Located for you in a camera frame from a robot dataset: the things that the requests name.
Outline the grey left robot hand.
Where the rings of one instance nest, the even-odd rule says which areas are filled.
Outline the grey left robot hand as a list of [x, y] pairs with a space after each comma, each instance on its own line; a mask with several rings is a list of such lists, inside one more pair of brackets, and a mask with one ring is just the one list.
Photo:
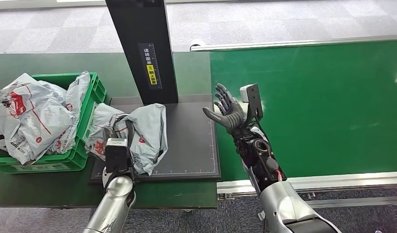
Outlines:
[[109, 124], [103, 127], [103, 134], [105, 142], [109, 138], [126, 139], [127, 149], [129, 150], [135, 134], [135, 129], [132, 122], [124, 118], [111, 118]]

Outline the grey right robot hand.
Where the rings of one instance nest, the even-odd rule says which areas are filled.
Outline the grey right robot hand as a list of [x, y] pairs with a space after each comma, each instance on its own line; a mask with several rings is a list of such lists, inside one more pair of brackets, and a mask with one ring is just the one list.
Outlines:
[[244, 111], [224, 85], [217, 83], [215, 89], [215, 97], [219, 101], [215, 101], [214, 104], [218, 107], [220, 114], [208, 107], [203, 107], [203, 112], [209, 119], [224, 126], [228, 134], [233, 134], [245, 122]]

